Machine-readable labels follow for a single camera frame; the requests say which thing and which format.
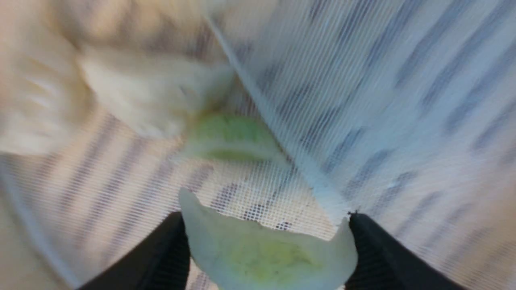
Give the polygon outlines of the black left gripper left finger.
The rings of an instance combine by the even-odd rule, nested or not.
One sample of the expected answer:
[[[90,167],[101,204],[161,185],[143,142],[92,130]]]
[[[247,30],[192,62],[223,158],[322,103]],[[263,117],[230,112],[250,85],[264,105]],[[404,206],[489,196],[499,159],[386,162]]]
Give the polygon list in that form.
[[[140,244],[81,290],[184,290],[190,250],[182,214],[169,214]]]

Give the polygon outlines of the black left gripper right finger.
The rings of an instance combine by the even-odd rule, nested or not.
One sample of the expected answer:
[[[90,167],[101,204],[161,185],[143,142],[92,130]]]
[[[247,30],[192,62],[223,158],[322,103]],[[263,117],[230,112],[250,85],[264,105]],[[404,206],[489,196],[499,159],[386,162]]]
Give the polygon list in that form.
[[[432,268],[364,213],[350,214],[358,252],[347,290],[463,290]]]

